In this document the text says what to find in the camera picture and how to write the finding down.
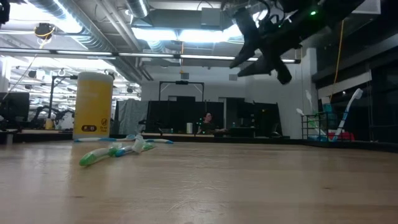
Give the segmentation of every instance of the orange cable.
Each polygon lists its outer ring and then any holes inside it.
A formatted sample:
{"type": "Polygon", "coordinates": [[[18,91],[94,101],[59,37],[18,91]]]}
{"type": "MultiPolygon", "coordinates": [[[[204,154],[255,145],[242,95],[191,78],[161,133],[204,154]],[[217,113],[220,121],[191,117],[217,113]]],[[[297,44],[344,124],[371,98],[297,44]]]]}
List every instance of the orange cable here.
{"type": "Polygon", "coordinates": [[[331,99],[333,98],[333,94],[334,94],[334,91],[335,91],[335,84],[337,82],[337,77],[338,77],[338,68],[340,66],[341,49],[342,49],[342,45],[343,45],[343,33],[344,33],[344,20],[342,20],[342,22],[341,22],[340,44],[339,44],[339,47],[338,47],[337,64],[336,64],[336,75],[335,75],[335,81],[333,82],[333,86],[332,86],[332,89],[331,89],[330,102],[331,102],[331,99]]]}

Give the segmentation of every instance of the desk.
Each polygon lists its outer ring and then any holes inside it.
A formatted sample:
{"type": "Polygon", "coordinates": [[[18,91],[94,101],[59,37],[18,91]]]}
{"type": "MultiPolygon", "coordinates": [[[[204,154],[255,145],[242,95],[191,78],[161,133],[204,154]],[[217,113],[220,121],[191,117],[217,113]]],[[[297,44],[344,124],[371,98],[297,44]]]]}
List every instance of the desk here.
{"type": "Polygon", "coordinates": [[[59,130],[23,129],[21,133],[0,132],[0,144],[6,143],[7,136],[10,134],[12,142],[72,140],[72,133],[62,133],[59,130]]]}
{"type": "Polygon", "coordinates": [[[0,146],[0,223],[398,223],[398,154],[176,142],[78,165],[108,144],[0,146]]]}
{"type": "Polygon", "coordinates": [[[164,136],[164,137],[186,137],[186,138],[192,138],[192,137],[198,137],[198,138],[213,138],[214,135],[212,134],[167,134],[167,133],[141,133],[142,136],[164,136]]]}

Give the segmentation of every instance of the pillar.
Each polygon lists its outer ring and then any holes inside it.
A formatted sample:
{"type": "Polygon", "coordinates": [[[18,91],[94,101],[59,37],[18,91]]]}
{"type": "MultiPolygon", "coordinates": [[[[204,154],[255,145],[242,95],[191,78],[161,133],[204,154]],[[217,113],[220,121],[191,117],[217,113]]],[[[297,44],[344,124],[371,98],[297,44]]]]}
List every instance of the pillar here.
{"type": "Polygon", "coordinates": [[[0,58],[0,92],[7,92],[11,78],[11,63],[6,57],[0,58]]]}

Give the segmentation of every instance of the wall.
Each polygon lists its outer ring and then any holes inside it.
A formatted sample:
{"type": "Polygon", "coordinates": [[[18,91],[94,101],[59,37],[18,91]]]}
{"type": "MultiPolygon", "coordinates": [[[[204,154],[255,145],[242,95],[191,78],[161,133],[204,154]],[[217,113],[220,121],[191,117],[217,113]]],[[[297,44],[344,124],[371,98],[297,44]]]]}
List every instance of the wall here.
{"type": "Polygon", "coordinates": [[[300,108],[304,114],[312,113],[305,90],[311,93],[313,109],[318,108],[317,91],[311,79],[317,67],[315,50],[309,49],[301,64],[287,66],[292,74],[292,81],[288,85],[280,84],[276,74],[246,77],[245,100],[278,103],[283,134],[292,139],[300,139],[302,138],[301,117],[296,109],[300,108]]]}
{"type": "MultiPolygon", "coordinates": [[[[180,80],[180,68],[174,67],[165,70],[148,68],[148,72],[156,81],[145,82],[142,84],[141,100],[159,99],[159,81],[180,80]]],[[[238,81],[229,81],[229,74],[236,74],[237,70],[228,68],[211,68],[210,70],[202,67],[187,67],[184,72],[190,73],[190,82],[205,83],[205,100],[218,102],[220,97],[244,98],[245,79],[239,78],[238,81]]],[[[201,101],[201,85],[176,85],[166,83],[162,85],[161,100],[168,100],[169,96],[195,96],[196,101],[201,101]]]]}

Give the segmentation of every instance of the toothbrush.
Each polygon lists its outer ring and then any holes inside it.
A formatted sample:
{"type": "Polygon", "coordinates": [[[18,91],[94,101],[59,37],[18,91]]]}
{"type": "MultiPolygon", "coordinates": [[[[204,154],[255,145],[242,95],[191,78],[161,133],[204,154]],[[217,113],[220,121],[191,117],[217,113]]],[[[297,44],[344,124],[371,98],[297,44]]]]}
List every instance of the toothbrush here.
{"type": "Polygon", "coordinates": [[[339,126],[338,126],[338,129],[336,130],[335,136],[334,136],[333,139],[331,140],[332,142],[337,141],[338,136],[341,134],[341,132],[342,132],[342,130],[343,130],[343,127],[344,127],[344,124],[345,124],[345,122],[346,122],[346,119],[347,119],[347,116],[348,116],[348,112],[349,112],[349,108],[351,107],[351,104],[353,103],[354,100],[359,100],[359,99],[361,99],[362,94],[363,94],[363,91],[362,91],[360,88],[358,88],[358,89],[355,91],[353,97],[351,97],[351,99],[349,100],[348,105],[347,105],[347,108],[346,108],[346,110],[344,111],[343,119],[340,121],[340,124],[339,124],[339,126]]]}
{"type": "Polygon", "coordinates": [[[173,141],[167,139],[146,139],[145,142],[160,142],[165,144],[174,144],[173,141]]]}
{"type": "MultiPolygon", "coordinates": [[[[150,143],[145,143],[144,146],[142,147],[142,151],[145,152],[145,151],[151,150],[153,148],[155,148],[155,146],[151,145],[150,143]]],[[[127,153],[134,152],[133,149],[134,149],[134,146],[123,147],[116,151],[115,156],[121,157],[127,153]]]]}
{"type": "Polygon", "coordinates": [[[313,113],[313,106],[312,106],[312,96],[311,96],[311,93],[310,93],[308,90],[305,90],[305,94],[307,95],[307,99],[308,99],[308,101],[310,102],[310,108],[311,108],[311,111],[312,111],[312,113],[313,113]]]}
{"type": "Polygon", "coordinates": [[[136,141],[133,146],[126,146],[126,147],[123,147],[123,148],[117,150],[115,153],[115,156],[121,157],[124,154],[129,153],[129,152],[140,153],[140,152],[142,152],[142,147],[144,146],[144,144],[145,144],[144,138],[142,138],[141,135],[137,135],[136,141]]]}
{"type": "Polygon", "coordinates": [[[76,139],[75,142],[95,142],[95,141],[132,141],[134,140],[135,135],[129,134],[124,139],[116,139],[116,138],[80,138],[76,139]]]}
{"type": "MultiPolygon", "coordinates": [[[[298,109],[298,108],[297,108],[296,111],[297,111],[297,113],[300,114],[301,116],[305,116],[304,113],[303,113],[303,111],[302,111],[301,109],[298,109]]],[[[316,131],[316,132],[320,133],[322,136],[326,136],[326,137],[327,137],[326,133],[325,133],[324,131],[322,131],[322,130],[318,127],[318,125],[313,121],[313,119],[308,118],[308,117],[307,117],[307,119],[309,120],[308,123],[310,124],[310,126],[313,127],[313,128],[315,128],[315,131],[316,131]]]]}
{"type": "Polygon", "coordinates": [[[100,159],[105,156],[113,156],[115,155],[117,149],[115,147],[111,148],[101,148],[95,149],[87,154],[85,154],[79,161],[79,165],[81,166],[89,166],[98,162],[100,159]]]}

